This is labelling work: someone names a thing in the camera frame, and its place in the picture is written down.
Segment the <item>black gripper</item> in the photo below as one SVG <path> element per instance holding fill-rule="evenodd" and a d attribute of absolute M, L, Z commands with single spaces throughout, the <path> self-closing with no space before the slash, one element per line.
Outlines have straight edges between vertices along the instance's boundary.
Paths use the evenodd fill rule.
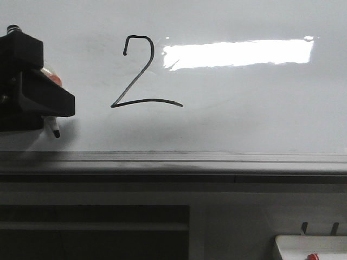
<path fill-rule="evenodd" d="M 43 128 L 43 116 L 75 115 L 75 96 L 44 75 L 43 43 L 18 25 L 1 37 L 1 131 Z"/>

